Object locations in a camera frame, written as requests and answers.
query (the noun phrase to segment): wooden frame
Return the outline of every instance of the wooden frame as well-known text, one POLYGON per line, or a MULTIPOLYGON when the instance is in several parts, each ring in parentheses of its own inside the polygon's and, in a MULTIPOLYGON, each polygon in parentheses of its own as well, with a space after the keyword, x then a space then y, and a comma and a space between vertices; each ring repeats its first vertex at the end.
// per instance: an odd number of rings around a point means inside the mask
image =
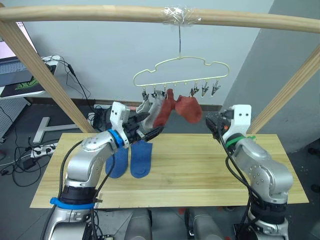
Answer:
MULTIPOLYGON (((53 5, 4 7, 0 3, 0 36, 35 76, 54 101, 84 133, 94 129, 50 73, 17 27, 19 21, 113 21, 171 23, 167 7, 115 5, 53 5)), ((266 28, 320 33, 320 20, 266 13, 213 9, 184 9, 184 23, 266 28)), ((250 133, 258 132, 320 68, 320 46, 311 53, 265 109, 252 121, 250 133)))

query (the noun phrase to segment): mouse pad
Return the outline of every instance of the mouse pad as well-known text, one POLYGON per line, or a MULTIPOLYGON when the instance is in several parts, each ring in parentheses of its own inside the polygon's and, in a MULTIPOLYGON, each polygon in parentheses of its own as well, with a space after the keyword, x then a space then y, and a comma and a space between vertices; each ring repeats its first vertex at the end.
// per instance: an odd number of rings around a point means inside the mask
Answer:
MULTIPOLYGON (((56 70, 56 66, 52 65, 51 68, 52 68, 51 72, 53 74, 56 70)), ((39 91, 44 91, 44 88, 34 77, 32 77, 30 81, 6 85, 0 97, 4 98, 9 96, 29 94, 29 93, 39 92, 39 91)))

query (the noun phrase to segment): wooden table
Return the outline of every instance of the wooden table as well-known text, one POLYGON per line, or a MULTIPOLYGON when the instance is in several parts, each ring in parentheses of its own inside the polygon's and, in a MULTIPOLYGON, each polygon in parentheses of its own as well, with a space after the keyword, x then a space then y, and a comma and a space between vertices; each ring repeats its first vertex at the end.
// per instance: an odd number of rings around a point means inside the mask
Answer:
MULTIPOLYGON (((64 133, 34 195, 31 208, 50 208, 58 194, 60 165, 76 142, 92 133, 64 133)), ((109 178, 101 189, 99 208, 192 207, 246 205, 247 189, 225 166, 226 154, 211 134, 161 134, 151 141, 149 175, 137 179, 129 166, 118 179, 109 178)), ((256 142, 293 175, 288 203, 308 203, 307 196, 276 134, 256 134, 256 142)))

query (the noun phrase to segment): white desk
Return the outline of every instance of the white desk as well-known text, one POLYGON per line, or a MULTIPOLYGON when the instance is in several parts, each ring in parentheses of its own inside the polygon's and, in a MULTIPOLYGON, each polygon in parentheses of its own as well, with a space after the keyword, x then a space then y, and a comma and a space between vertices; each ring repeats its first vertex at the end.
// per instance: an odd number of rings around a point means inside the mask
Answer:
MULTIPOLYGON (((55 61, 55 60, 61 60, 61 57, 58 55, 54 55, 54 56, 45 56, 42 57, 42 60, 50 60, 50 59, 54 59, 51 61, 46 62, 46 64, 50 65, 50 66, 56 66, 55 68, 55 73, 60 69, 63 68, 63 71, 65 71, 64 66, 62 63, 55 61)), ((5 89, 5 86, 0 87, 0 95, 3 92, 3 90, 5 89)), ((23 93, 23 94, 18 94, 18 95, 12 95, 12 96, 5 96, 5 97, 0 97, 1 99, 13 99, 13 98, 23 98, 23 97, 33 97, 33 96, 39 96, 44 94, 46 91, 34 91, 34 92, 29 92, 29 93, 23 93)))

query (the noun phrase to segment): floor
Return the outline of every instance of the floor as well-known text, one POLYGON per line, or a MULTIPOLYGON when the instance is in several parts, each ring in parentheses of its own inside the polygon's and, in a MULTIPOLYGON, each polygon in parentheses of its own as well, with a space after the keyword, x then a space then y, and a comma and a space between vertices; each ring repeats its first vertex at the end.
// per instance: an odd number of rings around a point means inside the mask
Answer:
MULTIPOLYGON (((89 108, 80 106, 85 116, 89 108)), ((72 124, 72 121, 56 105, 33 104, 26 107, 13 127, 7 133, 7 140, 0 145, 0 150, 7 153, 7 157, 0 164, 13 160, 15 149, 15 128, 17 144, 28 146, 28 137, 33 138, 42 117, 51 117, 50 125, 72 124)), ((64 132, 80 132, 78 129, 64 132)), ((171 114, 164 129, 164 133, 208 133, 204 120, 198 124, 190 125, 175 112, 171 114)), ((48 132, 43 140, 57 139, 62 132, 48 132)), ((320 141, 310 145, 320 149, 320 141)), ((310 203, 290 204, 287 210, 289 221, 289 238, 291 240, 317 240, 320 239, 320 225, 314 227, 320 220, 320 194, 311 190, 312 184, 320 185, 320 159, 308 154, 308 147, 288 154, 292 165, 303 185, 310 203)), ((48 157, 40 160, 45 164, 48 157)), ((27 184, 37 179, 39 172, 22 173, 17 181, 27 184)), ((34 240, 39 239, 48 209, 29 208, 36 192, 39 181, 28 187, 18 187, 11 176, 0 176, 0 239, 1 240, 34 240)), ((229 239, 234 239, 233 224, 240 221, 244 207, 237 207, 228 211, 223 207, 206 207, 212 215, 222 233, 229 239)), ((152 236, 153 240, 185 240, 186 229, 184 224, 184 208, 164 207, 152 208, 152 236)), ((115 209, 110 212, 99 211, 100 227, 104 234, 114 235, 114 239, 123 240, 127 225, 132 214, 131 209, 115 209)))

